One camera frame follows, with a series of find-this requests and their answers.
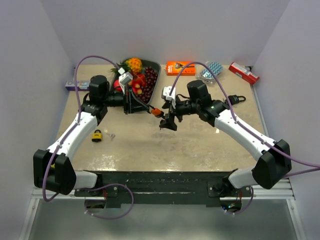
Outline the orange padlock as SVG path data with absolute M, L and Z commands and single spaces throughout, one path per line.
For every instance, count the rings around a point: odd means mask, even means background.
M 164 116 L 164 112 L 158 108 L 152 108 L 150 113 L 156 118 L 162 118 Z

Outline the small silver key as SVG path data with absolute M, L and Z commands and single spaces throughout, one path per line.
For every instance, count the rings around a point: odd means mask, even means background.
M 113 141 L 116 136 L 114 133 L 106 133 L 106 134 L 110 137 L 111 141 Z

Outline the yellow padlock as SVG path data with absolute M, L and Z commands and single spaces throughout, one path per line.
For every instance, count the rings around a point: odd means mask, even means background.
M 103 134 L 101 130 L 96 129 L 92 135 L 91 141 L 94 143 L 99 143 L 103 140 Z

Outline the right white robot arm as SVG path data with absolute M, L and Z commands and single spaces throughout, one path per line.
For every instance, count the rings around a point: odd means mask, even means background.
M 201 80 L 189 82 L 187 90 L 189 96 L 181 101 L 174 87 L 163 88 L 163 108 L 168 112 L 160 121 L 160 128 L 176 131 L 175 119 L 181 122 L 186 115 L 198 115 L 202 121 L 232 137 L 256 160 L 255 166 L 236 169 L 222 181 L 220 189 L 227 196 L 235 196 L 246 186 L 259 185 L 269 190 L 291 171 L 290 146 L 285 140 L 275 141 L 260 133 L 226 103 L 213 100 Z

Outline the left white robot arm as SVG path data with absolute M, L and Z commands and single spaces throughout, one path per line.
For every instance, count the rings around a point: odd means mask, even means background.
M 111 91 L 110 83 L 103 75 L 91 78 L 88 93 L 83 97 L 80 110 L 65 132 L 45 150 L 33 155 L 33 181 L 44 192 L 68 195 L 72 190 L 86 189 L 92 196 L 99 196 L 104 184 L 94 172 L 76 171 L 72 160 L 83 141 L 101 123 L 109 107 L 123 107 L 125 114 L 133 113 L 132 104 L 137 103 L 143 110 L 149 107 L 140 102 L 128 83 L 133 76 L 126 72 L 119 76 L 120 92 Z

